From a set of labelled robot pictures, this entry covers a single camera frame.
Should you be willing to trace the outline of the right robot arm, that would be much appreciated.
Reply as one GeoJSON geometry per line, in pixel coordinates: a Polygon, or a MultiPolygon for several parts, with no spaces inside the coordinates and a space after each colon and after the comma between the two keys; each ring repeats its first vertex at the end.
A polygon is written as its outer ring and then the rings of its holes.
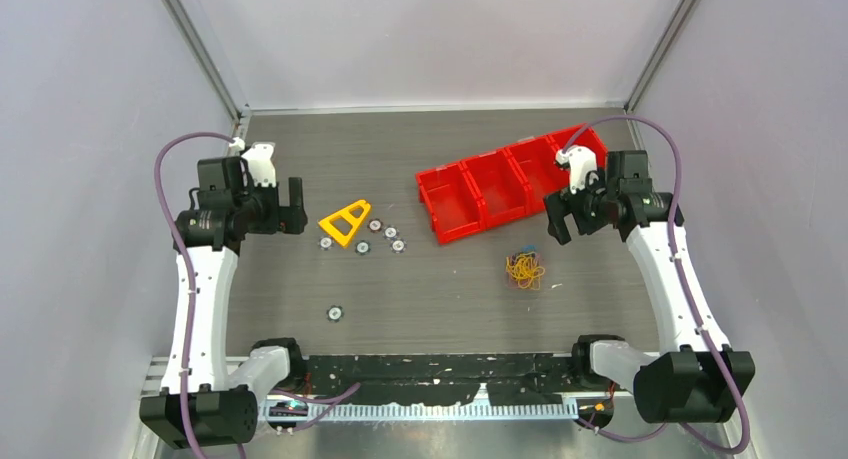
{"type": "Polygon", "coordinates": [[[617,385],[630,392],[648,423],[724,423],[737,409],[730,388],[744,392],[755,375],[750,353],[736,351],[713,318],[695,274],[684,219],[673,194],[657,192],[644,151],[610,152],[604,163],[584,146],[555,154],[568,184],[547,195],[548,232],[561,245],[571,235],[616,229],[648,291],[658,335],[656,356],[618,335],[582,335],[572,348],[574,382],[584,389],[617,385]]]}

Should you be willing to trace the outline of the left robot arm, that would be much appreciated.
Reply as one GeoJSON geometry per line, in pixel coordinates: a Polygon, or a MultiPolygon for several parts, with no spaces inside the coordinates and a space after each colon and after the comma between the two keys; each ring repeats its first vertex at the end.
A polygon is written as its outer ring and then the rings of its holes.
{"type": "Polygon", "coordinates": [[[158,392],[142,398],[139,409],[141,422],[164,443],[194,451],[247,444],[266,396],[275,387],[296,392],[307,377],[293,338],[256,342],[234,371],[226,357],[241,243],[248,234],[303,233],[301,178],[289,178],[289,202],[281,205],[268,159],[205,159],[197,170],[196,196],[174,219],[179,296],[170,358],[158,392]]]}

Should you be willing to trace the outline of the poker chip brown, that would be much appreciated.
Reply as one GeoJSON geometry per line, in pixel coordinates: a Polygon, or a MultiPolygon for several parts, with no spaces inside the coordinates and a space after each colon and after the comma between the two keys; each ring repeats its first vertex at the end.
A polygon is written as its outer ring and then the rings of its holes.
{"type": "Polygon", "coordinates": [[[368,228],[371,232],[380,232],[383,230],[383,223],[379,219],[372,219],[368,223],[368,228]]]}

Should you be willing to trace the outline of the red compartment bin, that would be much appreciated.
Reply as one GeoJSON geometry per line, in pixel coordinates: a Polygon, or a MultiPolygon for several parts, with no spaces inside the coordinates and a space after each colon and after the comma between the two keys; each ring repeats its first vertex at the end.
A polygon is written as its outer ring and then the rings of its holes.
{"type": "Polygon", "coordinates": [[[533,216],[545,196],[566,188],[555,164],[578,125],[521,140],[415,174],[419,201],[444,245],[533,216]]]}

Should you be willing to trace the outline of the poker chip blue upper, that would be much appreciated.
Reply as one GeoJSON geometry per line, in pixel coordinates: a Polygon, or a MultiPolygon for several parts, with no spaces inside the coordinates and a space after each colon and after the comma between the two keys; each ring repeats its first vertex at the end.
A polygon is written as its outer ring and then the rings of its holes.
{"type": "Polygon", "coordinates": [[[398,231],[395,227],[387,226],[383,231],[383,237],[388,240],[394,240],[398,236],[398,231]]]}

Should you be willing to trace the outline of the poker chip blue right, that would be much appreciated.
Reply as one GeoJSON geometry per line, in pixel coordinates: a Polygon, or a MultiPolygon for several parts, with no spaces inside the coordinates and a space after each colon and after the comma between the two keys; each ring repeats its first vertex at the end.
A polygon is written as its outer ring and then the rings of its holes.
{"type": "Polygon", "coordinates": [[[402,253],[406,248],[406,243],[403,239],[395,239],[391,242],[391,249],[394,253],[402,253]]]}

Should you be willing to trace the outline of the yellow triangle frame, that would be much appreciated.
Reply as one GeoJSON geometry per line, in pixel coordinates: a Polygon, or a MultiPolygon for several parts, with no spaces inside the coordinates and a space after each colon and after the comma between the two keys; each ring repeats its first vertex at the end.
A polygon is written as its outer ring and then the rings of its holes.
{"type": "Polygon", "coordinates": [[[372,205],[360,199],[325,216],[318,222],[320,229],[336,244],[348,248],[357,233],[367,223],[372,205]]]}

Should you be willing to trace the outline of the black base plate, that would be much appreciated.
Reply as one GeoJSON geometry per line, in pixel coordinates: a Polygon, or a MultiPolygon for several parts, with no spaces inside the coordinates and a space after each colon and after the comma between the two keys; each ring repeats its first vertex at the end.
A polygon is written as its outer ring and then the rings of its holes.
{"type": "Polygon", "coordinates": [[[572,392],[605,394],[611,381],[586,375],[569,355],[552,353],[311,355],[283,381],[319,398],[359,389],[345,404],[466,405],[482,390],[495,406],[548,405],[572,392]]]}

